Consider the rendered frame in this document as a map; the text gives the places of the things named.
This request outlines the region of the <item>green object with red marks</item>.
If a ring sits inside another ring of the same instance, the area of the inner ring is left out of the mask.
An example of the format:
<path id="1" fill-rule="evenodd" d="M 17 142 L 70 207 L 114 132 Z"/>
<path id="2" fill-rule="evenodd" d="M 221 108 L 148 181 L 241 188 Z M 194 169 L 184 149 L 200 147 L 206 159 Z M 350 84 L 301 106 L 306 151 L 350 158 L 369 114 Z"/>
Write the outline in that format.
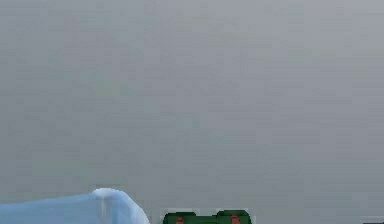
<path id="1" fill-rule="evenodd" d="M 252 221 L 245 210 L 220 210 L 213 215 L 171 212 L 164 216 L 162 224 L 252 224 Z"/>

